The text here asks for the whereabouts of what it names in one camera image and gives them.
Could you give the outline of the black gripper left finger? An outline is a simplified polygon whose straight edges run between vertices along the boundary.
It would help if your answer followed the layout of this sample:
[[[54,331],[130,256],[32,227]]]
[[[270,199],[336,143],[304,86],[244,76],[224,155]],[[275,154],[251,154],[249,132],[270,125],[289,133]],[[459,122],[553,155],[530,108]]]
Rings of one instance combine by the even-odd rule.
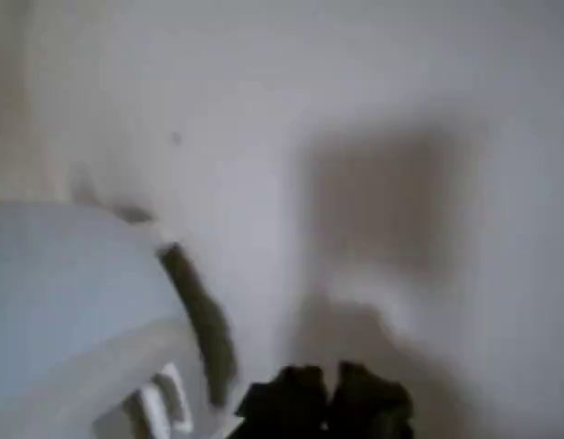
[[[236,415],[237,438],[325,438],[328,393],[322,369],[286,366],[273,380],[255,382]]]

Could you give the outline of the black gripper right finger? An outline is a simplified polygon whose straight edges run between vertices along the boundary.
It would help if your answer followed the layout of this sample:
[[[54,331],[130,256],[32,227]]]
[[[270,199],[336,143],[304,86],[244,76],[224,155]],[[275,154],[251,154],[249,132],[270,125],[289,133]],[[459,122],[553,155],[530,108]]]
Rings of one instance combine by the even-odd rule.
[[[332,438],[412,438],[412,398],[397,381],[361,363],[342,361],[330,402]]]

